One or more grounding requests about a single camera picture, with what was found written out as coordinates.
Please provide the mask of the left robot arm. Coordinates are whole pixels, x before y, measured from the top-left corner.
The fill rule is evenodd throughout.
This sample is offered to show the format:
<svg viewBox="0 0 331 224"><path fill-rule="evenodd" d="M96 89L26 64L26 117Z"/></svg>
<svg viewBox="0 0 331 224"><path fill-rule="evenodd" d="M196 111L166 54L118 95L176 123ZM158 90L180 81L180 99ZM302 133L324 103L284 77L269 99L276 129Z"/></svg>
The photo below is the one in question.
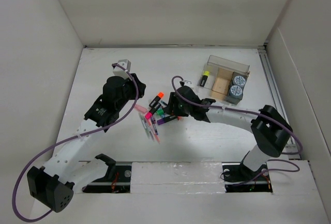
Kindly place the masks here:
<svg viewBox="0 0 331 224"><path fill-rule="evenodd" d="M115 176L116 162L104 154L95 156L80 169L76 165L119 119L128 101L142 98L145 89L146 85L134 73L119 72L109 77L73 139L62 143L62 148L42 167L33 166L27 172L31 196L59 213L68 206L74 193L90 182L99 178L111 180Z"/></svg>

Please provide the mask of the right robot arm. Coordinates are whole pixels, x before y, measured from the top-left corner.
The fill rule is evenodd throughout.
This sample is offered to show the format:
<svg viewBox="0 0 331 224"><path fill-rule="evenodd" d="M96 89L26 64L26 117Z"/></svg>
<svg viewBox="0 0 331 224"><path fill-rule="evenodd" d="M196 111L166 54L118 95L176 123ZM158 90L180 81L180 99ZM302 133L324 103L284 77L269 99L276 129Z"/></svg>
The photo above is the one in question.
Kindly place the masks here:
<svg viewBox="0 0 331 224"><path fill-rule="evenodd" d="M265 105L259 111L237 109L211 98L199 98L188 86L181 86L170 93L168 114L192 117L196 121L224 124L251 133L255 146L239 164L226 168L222 178L231 183L244 184L261 177L262 170L271 159L283 155L283 150L293 130L278 111Z"/></svg>

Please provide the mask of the purple highlighter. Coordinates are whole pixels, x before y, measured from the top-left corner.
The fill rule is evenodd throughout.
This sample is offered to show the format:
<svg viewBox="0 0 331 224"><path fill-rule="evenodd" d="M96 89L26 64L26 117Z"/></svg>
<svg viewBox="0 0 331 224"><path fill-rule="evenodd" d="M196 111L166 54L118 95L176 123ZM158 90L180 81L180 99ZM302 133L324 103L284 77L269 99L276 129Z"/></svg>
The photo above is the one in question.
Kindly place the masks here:
<svg viewBox="0 0 331 224"><path fill-rule="evenodd" d="M157 125L163 125L163 124L168 123L168 122L173 121L173 120L178 120L178 117L174 116L174 115L171 115L171 116L161 118L157 121Z"/></svg>

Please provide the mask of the pink highlighter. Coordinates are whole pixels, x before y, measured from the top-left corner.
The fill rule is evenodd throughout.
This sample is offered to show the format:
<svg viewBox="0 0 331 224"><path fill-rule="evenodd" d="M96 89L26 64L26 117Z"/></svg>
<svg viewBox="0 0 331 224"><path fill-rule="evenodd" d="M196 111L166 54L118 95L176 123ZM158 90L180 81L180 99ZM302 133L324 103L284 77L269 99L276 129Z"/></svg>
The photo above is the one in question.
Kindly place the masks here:
<svg viewBox="0 0 331 224"><path fill-rule="evenodd" d="M150 119L153 114L160 108L161 104L158 102L156 103L146 114L145 114L145 118L148 120Z"/></svg>

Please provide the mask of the blue glue jar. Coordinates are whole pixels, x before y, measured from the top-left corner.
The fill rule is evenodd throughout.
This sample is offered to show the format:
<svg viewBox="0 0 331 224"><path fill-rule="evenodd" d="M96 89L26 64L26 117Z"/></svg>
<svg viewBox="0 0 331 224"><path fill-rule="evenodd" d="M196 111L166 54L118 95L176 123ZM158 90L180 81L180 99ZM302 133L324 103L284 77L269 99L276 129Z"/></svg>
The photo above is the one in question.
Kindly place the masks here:
<svg viewBox="0 0 331 224"><path fill-rule="evenodd" d="M243 98L243 89L238 85L230 86L228 90L228 102L238 104Z"/></svg>
<svg viewBox="0 0 331 224"><path fill-rule="evenodd" d="M246 85L247 79L244 75L234 72L231 79L232 85L237 85L239 87L244 87Z"/></svg>

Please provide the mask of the orange highlighter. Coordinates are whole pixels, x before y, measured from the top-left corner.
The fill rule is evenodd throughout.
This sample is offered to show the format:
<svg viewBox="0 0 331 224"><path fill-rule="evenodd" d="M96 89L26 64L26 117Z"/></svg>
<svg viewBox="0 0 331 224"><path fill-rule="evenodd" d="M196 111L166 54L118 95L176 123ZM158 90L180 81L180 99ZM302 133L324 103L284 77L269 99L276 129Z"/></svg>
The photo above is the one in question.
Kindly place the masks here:
<svg viewBox="0 0 331 224"><path fill-rule="evenodd" d="M157 94L157 96L155 96L154 98L153 98L153 100L149 103L149 107L150 108L153 108L162 98L164 97L164 93L163 92L159 92L158 94Z"/></svg>

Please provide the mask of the yellow highlighter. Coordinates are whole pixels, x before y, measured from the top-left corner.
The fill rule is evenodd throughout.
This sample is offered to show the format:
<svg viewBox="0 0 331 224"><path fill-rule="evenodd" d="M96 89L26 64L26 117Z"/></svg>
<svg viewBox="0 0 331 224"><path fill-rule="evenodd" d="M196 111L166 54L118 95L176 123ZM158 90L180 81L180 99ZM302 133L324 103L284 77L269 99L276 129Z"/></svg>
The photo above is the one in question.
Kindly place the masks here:
<svg viewBox="0 0 331 224"><path fill-rule="evenodd" d="M199 80L198 86L199 87L204 87L205 84L206 84L206 81L207 81L208 77L209 77L209 71L204 71L202 73L202 76L201 76L200 80Z"/></svg>

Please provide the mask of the green highlighter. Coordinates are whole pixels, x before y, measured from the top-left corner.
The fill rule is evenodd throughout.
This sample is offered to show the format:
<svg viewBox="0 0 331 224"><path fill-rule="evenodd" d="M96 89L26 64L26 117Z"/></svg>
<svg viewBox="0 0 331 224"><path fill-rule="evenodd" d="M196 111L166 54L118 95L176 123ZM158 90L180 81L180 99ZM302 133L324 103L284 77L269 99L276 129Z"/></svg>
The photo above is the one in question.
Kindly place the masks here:
<svg viewBox="0 0 331 224"><path fill-rule="evenodd" d="M158 110L156 111L156 113L157 113L158 115L163 115L163 114L164 114L164 110L163 110L163 109L158 109Z"/></svg>

